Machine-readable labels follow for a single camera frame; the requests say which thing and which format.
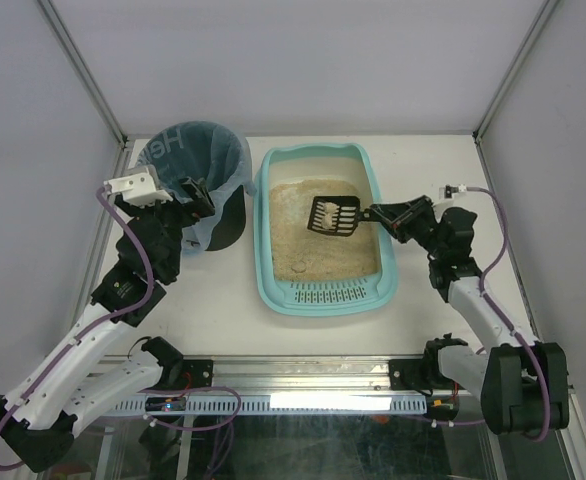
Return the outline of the black litter scoop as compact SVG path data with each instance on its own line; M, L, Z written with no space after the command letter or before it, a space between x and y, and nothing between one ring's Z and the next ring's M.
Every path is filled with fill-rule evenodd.
M349 237L362 222L372 220L368 210L361 209L357 196L315 196L307 229L332 237Z

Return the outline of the beige litter clump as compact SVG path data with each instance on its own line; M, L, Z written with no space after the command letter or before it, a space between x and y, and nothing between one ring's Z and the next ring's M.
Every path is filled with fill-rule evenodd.
M323 204L323 213L321 220L321 227L324 230L331 230L334 228L334 217L339 213L339 206L333 202L325 202Z

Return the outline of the teal litter box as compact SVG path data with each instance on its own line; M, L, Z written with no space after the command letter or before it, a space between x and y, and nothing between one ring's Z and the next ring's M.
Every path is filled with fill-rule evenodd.
M280 184L336 179L352 184L363 206L381 201L369 156L358 144L319 143L269 150L255 177L253 242L258 291L274 311L293 316L329 317L361 313L387 304L397 291L399 272L392 241L378 225L378 273L344 280L282 281L274 276L269 191Z

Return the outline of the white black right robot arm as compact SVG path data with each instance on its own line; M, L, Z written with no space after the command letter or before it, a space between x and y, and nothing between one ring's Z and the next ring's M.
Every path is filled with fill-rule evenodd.
M431 375L473 394L497 435L521 433L541 441L550 431L566 428L566 355L557 343L545 343L517 325L493 297L486 271L471 254L476 213L452 206L437 215L431 199L422 196L373 204L362 217L379 223L399 243L414 241L426 251L432 287L464 318L484 349L476 354L462 340L433 340L424 353Z

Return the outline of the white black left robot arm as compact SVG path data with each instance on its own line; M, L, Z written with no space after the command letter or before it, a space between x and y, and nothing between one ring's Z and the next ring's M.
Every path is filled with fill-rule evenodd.
M150 174L106 181L96 198L122 228L117 261L91 293L72 328L16 388L0 395L0 472L41 473L119 400L155 385L171 385L181 354L156 338L150 346L90 386L83 381L113 343L134 331L180 273L183 231L211 217L204 180L185 178L181 202Z

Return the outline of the beige cat litter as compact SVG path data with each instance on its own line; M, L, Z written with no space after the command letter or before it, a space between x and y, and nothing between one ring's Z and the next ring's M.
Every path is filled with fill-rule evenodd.
M350 183L311 179L280 184L269 191L269 223L274 276L282 281L329 281L379 272L377 233L363 224L350 237L330 237L307 229L313 199L355 195Z

